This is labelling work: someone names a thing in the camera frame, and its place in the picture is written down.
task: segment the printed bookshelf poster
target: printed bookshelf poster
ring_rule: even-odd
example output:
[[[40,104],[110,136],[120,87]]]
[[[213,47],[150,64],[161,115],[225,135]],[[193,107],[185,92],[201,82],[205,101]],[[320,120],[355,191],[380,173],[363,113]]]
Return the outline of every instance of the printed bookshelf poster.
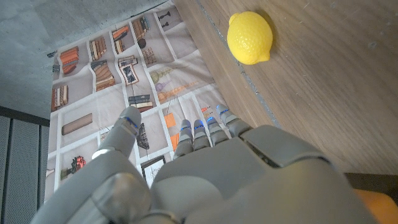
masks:
[[[171,1],[57,49],[45,201],[90,163],[119,114],[142,116],[129,160],[151,185],[170,162],[183,119],[225,104]]]

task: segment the orange object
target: orange object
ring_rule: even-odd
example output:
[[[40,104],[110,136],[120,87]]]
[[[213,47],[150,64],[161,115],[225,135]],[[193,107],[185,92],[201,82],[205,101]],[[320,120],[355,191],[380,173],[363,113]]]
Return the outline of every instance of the orange object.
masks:
[[[390,196],[367,190],[354,191],[379,223],[398,223],[398,206]]]
[[[170,137],[172,140],[172,145],[173,145],[173,151],[175,152],[175,149],[177,148],[178,145],[178,140],[180,139],[180,134],[175,134]]]
[[[125,31],[128,31],[128,30],[129,30],[129,28],[127,26],[124,26],[124,27],[118,29],[117,31],[112,33],[113,39],[117,38],[120,34],[122,34]]]
[[[175,120],[174,120],[174,115],[173,113],[169,113],[168,115],[164,116],[164,119],[166,120],[166,126],[167,128],[175,126]]]

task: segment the metal grate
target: metal grate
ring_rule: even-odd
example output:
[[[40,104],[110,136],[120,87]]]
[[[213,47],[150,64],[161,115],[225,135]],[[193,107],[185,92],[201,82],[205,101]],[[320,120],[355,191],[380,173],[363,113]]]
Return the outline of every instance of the metal grate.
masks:
[[[29,223],[37,209],[39,125],[13,120],[6,197],[5,223]]]
[[[4,186],[4,174],[6,172],[6,158],[8,146],[8,132],[10,119],[0,116],[0,202],[2,204],[2,193]]]

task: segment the robot finger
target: robot finger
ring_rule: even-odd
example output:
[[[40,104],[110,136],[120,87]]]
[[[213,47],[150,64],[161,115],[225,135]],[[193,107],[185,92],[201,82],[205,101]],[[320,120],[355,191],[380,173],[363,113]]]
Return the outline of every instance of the robot finger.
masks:
[[[209,128],[210,139],[213,143],[213,146],[229,139],[214,117],[207,119],[207,126]]]
[[[203,149],[204,147],[210,147],[209,139],[205,131],[205,127],[201,120],[196,120],[193,124],[194,127],[194,139],[193,139],[193,150]]]
[[[94,159],[113,150],[117,150],[129,157],[136,137],[139,134],[140,125],[141,114],[139,110],[133,106],[124,109],[91,158]]]
[[[190,152],[193,152],[191,122],[185,119],[181,122],[180,137],[173,159],[185,156]]]
[[[225,124],[225,126],[228,128],[232,138],[238,137],[242,133],[252,129],[250,125],[248,125],[246,122],[238,118],[235,114],[230,112],[229,108],[226,107],[225,105],[218,105],[217,113],[220,116],[223,123]]]

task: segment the picture frame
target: picture frame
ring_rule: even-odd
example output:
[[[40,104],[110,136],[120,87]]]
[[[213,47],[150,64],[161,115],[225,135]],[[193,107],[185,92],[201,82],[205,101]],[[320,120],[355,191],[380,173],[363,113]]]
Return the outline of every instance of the picture frame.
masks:
[[[126,85],[132,85],[139,82],[138,76],[136,74],[136,71],[134,71],[134,67],[132,66],[132,64],[120,67],[120,71],[123,74]]]

